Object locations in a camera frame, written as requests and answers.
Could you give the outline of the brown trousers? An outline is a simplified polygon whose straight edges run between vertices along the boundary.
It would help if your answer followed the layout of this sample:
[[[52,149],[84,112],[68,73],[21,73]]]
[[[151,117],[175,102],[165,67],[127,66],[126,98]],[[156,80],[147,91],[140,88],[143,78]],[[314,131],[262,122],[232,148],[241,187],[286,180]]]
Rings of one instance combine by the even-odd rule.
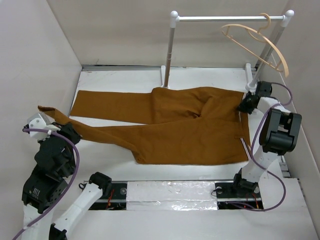
[[[250,158],[248,115],[238,110],[244,96],[215,87],[80,90],[69,115],[38,109],[59,124],[72,124],[86,141],[130,150],[139,164],[213,166]]]

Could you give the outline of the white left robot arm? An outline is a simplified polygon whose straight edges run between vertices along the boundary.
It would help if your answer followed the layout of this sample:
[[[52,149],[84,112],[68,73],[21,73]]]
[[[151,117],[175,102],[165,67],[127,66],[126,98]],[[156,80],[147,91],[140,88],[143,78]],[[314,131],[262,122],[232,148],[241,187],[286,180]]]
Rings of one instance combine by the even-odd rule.
[[[76,145],[82,137],[70,123],[29,123],[22,130],[37,139],[39,151],[34,156],[36,165],[23,185],[23,228],[14,239],[66,240],[93,203],[111,194],[112,179],[100,172],[92,174],[77,199],[53,221],[56,206],[77,176],[80,153]]]

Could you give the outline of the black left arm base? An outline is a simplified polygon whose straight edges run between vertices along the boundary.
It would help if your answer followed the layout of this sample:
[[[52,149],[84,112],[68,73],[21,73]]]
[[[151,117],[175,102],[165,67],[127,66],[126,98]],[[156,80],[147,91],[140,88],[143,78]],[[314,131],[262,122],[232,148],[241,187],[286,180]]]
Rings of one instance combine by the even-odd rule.
[[[114,181],[108,196],[102,196],[89,208],[91,211],[121,211],[127,209],[127,181]]]

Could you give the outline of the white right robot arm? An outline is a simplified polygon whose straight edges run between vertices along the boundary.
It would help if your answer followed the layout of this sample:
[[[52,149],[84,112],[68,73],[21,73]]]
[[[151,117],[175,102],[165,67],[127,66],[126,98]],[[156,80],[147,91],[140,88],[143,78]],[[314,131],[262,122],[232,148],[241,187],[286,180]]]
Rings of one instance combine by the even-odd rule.
[[[248,92],[237,109],[251,114],[264,113],[253,140],[258,140],[256,152],[250,152],[249,162],[234,176],[231,191],[237,197],[251,194],[258,187],[264,172],[278,156],[292,152],[298,141],[302,115],[285,108],[272,97],[272,82],[259,81],[254,93]]]

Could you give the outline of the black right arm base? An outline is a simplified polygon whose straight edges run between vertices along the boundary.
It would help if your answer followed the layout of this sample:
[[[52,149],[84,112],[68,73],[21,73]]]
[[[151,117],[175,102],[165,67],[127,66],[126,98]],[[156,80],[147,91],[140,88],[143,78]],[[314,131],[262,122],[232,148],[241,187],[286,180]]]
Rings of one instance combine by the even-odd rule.
[[[258,186],[253,192],[238,193],[232,188],[232,185],[231,180],[214,182],[214,190],[211,191],[211,195],[216,198],[218,210],[262,210],[264,208]]]

